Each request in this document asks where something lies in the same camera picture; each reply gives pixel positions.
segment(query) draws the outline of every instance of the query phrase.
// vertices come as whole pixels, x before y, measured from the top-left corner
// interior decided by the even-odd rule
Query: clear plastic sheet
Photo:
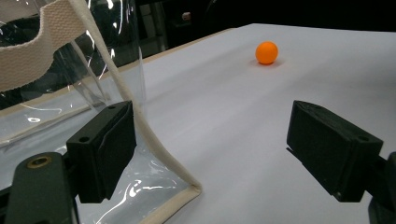
[[[16,46],[34,39],[39,30],[40,6],[47,2],[6,0],[2,4],[3,10],[20,12],[21,18],[10,21],[8,14],[0,14],[0,47]],[[133,85],[131,90],[136,98],[143,102],[144,81],[134,1],[89,1],[88,4],[116,66],[133,64],[125,77]],[[53,60],[40,79],[0,92],[0,146],[47,128],[59,120],[106,104],[108,98],[116,94],[100,82],[106,77],[107,67],[88,31],[58,49]],[[62,95],[62,101],[46,104],[54,95]],[[11,122],[15,118],[19,119],[18,123]]]
[[[0,48],[34,39],[39,9],[48,3],[0,3],[1,10],[20,13],[18,18],[0,14]],[[90,0],[87,4],[111,59],[123,67],[120,74],[137,101],[134,104],[143,107],[145,88],[134,0]],[[14,170],[21,161],[41,152],[64,154],[65,143],[75,132],[106,105],[122,101],[88,31],[56,50],[53,60],[40,79],[0,92],[0,189],[12,187]],[[76,198],[81,223],[138,223],[190,185],[152,154],[140,134],[136,133],[134,156],[112,198],[102,203],[80,203]]]

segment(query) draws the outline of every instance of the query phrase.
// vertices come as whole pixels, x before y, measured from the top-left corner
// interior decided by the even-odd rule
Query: screw hole
[[[90,140],[89,137],[81,137],[81,138],[79,139],[79,142],[84,143],[84,142],[88,142],[89,140]]]
[[[368,140],[369,140],[369,138],[368,137],[365,137],[365,136],[359,136],[358,137],[361,141],[365,141],[365,142],[367,142]]]
[[[27,163],[27,167],[30,169],[35,169],[35,168],[45,166],[48,163],[50,163],[51,161],[52,161],[52,158],[49,156],[38,157],[38,158],[35,158],[35,159],[29,161],[29,163]]]

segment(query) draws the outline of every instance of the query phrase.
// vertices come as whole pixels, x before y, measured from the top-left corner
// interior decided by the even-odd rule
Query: beige webbing strap
[[[42,77],[52,64],[53,53],[85,30],[67,0],[42,7],[40,31],[35,39],[0,48],[0,91],[9,91]]]

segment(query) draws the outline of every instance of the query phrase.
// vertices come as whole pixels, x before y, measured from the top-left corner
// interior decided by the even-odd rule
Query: ping pong ball
[[[277,46],[271,41],[264,41],[256,48],[256,59],[259,63],[270,64],[277,57]]]

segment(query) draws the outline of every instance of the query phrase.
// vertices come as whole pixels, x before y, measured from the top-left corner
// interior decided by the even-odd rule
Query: white tabletop
[[[274,64],[254,52],[275,42]],[[369,223],[287,150],[294,100],[322,105],[396,149],[396,34],[251,24],[144,64],[148,121],[203,185],[168,223]]]

